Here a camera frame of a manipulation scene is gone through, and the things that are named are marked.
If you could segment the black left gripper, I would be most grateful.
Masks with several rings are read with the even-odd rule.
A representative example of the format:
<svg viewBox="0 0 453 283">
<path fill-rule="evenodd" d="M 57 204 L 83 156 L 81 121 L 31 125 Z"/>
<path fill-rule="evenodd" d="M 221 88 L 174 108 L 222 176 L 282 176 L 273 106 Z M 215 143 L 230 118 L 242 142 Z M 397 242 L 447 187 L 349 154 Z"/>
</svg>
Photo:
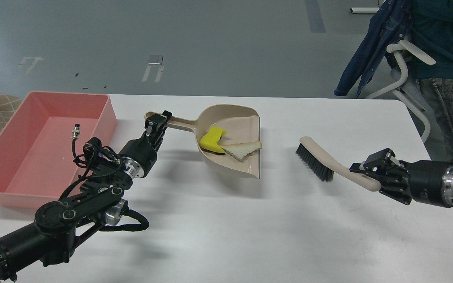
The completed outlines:
<svg viewBox="0 0 453 283">
<path fill-rule="evenodd" d="M 130 140 L 118 153 L 124 162 L 126 174 L 132 178 L 144 178 L 158 159 L 158 150 L 173 113 L 164 110 L 160 116 L 160 127 L 158 116 L 146 118 L 145 131 L 140 138 Z"/>
</svg>

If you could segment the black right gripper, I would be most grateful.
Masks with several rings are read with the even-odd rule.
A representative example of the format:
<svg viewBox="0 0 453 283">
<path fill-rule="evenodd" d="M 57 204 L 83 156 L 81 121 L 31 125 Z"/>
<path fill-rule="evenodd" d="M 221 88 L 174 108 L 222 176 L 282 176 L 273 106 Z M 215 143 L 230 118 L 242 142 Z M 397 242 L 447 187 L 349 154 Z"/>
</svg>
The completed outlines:
<svg viewBox="0 0 453 283">
<path fill-rule="evenodd" d="M 444 208 L 453 206 L 453 164 L 420 160 L 398 161 L 392 149 L 373 153 L 362 163 L 353 163 L 353 173 L 376 172 L 379 193 L 401 204 L 412 201 Z"/>
</svg>

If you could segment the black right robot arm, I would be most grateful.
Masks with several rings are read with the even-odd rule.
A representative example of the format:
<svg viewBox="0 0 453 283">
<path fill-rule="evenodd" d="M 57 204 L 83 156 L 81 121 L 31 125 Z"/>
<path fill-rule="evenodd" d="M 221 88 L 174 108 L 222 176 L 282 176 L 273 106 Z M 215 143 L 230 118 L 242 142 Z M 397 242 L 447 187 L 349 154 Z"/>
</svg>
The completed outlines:
<svg viewBox="0 0 453 283">
<path fill-rule="evenodd" d="M 397 160 L 391 149 L 371 154 L 363 163 L 353 163 L 350 171 L 380 182 L 380 194 L 409 205 L 453 206 L 453 162 Z"/>
</svg>

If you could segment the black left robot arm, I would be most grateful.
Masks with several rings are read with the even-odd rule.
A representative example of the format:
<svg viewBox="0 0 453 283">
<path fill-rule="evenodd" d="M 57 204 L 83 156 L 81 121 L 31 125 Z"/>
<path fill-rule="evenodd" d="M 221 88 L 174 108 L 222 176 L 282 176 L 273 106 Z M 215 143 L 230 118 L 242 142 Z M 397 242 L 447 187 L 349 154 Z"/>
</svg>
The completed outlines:
<svg viewBox="0 0 453 283">
<path fill-rule="evenodd" d="M 27 226 L 0 237 L 0 282 L 17 280 L 17 272 L 36 261 L 44 266 L 70 261 L 74 251 L 94 233 L 138 232 L 149 221 L 123 199 L 135 178 L 144 178 L 158 159 L 171 112 L 146 118 L 144 132 L 120 152 L 91 138 L 77 155 L 80 125 L 72 131 L 74 163 L 84 172 L 58 200 L 44 204 Z"/>
</svg>

